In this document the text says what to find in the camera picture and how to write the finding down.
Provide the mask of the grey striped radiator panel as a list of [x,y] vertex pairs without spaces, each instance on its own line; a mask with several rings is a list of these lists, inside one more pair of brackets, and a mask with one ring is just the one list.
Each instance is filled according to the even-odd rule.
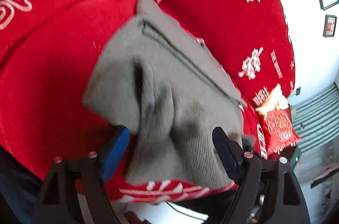
[[335,83],[296,106],[292,122],[300,152],[317,149],[338,136],[338,87]]

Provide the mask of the red wedding bedspread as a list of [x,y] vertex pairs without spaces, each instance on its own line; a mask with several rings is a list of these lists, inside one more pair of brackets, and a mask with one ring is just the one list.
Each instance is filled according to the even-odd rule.
[[[288,96],[295,59],[280,0],[155,0],[201,40],[247,102],[244,132],[266,158],[255,112],[279,84]],[[1,0],[1,146],[44,178],[54,158],[78,158],[108,138],[82,97],[101,51],[137,0]]]

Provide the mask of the red embroidered pillow near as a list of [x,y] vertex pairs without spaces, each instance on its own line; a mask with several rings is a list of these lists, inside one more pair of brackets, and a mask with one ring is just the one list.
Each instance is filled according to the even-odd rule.
[[293,129],[287,110],[289,104],[277,84],[264,102],[255,110],[260,115],[267,154],[280,153],[286,147],[293,147],[300,137]]

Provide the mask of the small red framed picture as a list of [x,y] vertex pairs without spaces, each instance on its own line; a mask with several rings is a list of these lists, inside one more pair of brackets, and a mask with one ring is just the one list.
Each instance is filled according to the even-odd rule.
[[334,37],[336,30],[337,17],[334,15],[325,16],[324,32],[323,37],[329,38]]

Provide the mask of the grey knit garment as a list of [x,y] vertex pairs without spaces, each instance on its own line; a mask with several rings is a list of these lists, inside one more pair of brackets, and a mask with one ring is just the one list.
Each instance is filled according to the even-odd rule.
[[246,103],[209,50],[153,0],[138,0],[135,16],[106,44],[83,103],[137,136],[128,183],[230,185],[212,131],[221,127],[240,142]]

